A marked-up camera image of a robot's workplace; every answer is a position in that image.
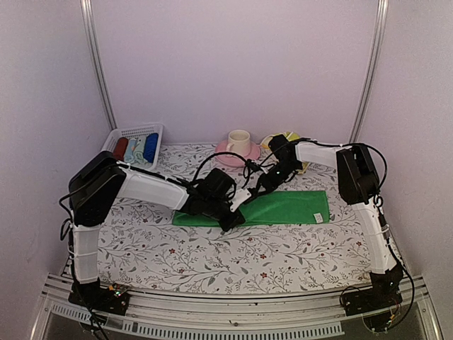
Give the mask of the green microfibre towel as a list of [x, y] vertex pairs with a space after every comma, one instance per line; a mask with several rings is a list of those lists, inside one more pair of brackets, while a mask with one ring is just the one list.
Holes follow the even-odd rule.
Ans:
[[[254, 225], [322, 224], [330, 220], [327, 195], [324, 191], [275, 191], [241, 205], [246, 221], [237, 227]], [[187, 227], [220, 227], [203, 215], [187, 215], [183, 207], [173, 216], [173, 225]]]

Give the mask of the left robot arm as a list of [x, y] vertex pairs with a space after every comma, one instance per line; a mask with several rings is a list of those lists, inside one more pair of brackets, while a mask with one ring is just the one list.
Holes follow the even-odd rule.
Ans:
[[98, 237], [113, 203], [121, 198], [162, 205], [186, 215], [203, 215], [225, 232], [245, 222], [239, 207], [251, 197], [220, 169], [205, 178], [170, 178], [118, 161], [102, 151], [69, 182], [72, 213], [73, 273], [78, 296], [89, 307], [100, 307], [105, 292], [98, 280]]

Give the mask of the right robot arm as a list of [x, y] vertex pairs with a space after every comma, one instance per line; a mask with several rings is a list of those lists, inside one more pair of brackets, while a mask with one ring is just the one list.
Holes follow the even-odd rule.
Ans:
[[277, 163], [260, 175], [250, 190], [253, 198], [275, 191], [304, 162], [336, 169], [339, 195], [355, 212], [370, 254], [372, 288], [366, 303], [382, 308], [397, 290], [403, 266], [390, 247], [389, 226], [378, 203], [382, 181], [369, 153], [374, 148], [363, 143], [325, 144], [305, 137], [290, 141], [283, 134], [272, 136], [268, 148]]

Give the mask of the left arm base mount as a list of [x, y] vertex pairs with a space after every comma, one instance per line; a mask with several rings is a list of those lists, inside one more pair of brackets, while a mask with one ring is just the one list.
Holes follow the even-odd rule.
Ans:
[[87, 310], [125, 316], [130, 301], [128, 290], [126, 285], [118, 283], [104, 288], [99, 280], [87, 284], [76, 281], [72, 284], [68, 301], [74, 305], [85, 307]]

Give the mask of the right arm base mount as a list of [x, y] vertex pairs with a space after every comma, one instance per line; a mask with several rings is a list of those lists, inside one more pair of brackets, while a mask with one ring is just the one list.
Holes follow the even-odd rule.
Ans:
[[340, 294], [339, 303], [347, 316], [395, 307], [403, 301], [399, 284], [373, 283], [371, 288], [349, 286]]

